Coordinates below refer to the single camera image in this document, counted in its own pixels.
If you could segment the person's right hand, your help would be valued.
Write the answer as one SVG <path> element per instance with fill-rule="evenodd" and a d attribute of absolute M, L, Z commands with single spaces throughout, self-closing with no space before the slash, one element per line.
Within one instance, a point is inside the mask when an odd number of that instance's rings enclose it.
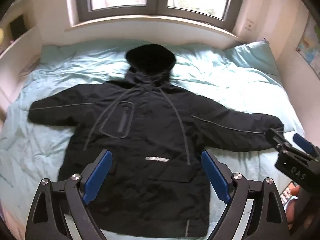
<path fill-rule="evenodd" d="M 300 186 L 295 186 L 294 188 L 291 189 L 291 196 L 297 197 L 300 191 Z M 287 208 L 286 208 L 286 217 L 287 217 L 287 222 L 288 222 L 288 227 L 289 229 L 292 228 L 292 224 L 295 220 L 295 204 L 296 204 L 296 199 L 292 199 L 288 202 Z"/>

